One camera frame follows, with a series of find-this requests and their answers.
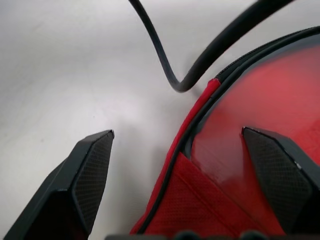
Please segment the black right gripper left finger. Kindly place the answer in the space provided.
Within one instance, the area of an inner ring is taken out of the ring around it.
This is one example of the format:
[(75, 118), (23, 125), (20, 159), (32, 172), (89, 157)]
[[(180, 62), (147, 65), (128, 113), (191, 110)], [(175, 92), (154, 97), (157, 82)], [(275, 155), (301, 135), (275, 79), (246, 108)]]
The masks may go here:
[(106, 186), (114, 131), (77, 142), (42, 182), (6, 240), (86, 240)]

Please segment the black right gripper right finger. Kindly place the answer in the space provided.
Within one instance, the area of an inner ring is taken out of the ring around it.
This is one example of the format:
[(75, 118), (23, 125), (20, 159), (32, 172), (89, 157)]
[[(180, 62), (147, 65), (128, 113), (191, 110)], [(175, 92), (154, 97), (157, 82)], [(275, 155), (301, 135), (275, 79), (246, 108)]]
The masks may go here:
[(290, 138), (242, 129), (262, 192), (287, 234), (320, 232), (320, 167)]

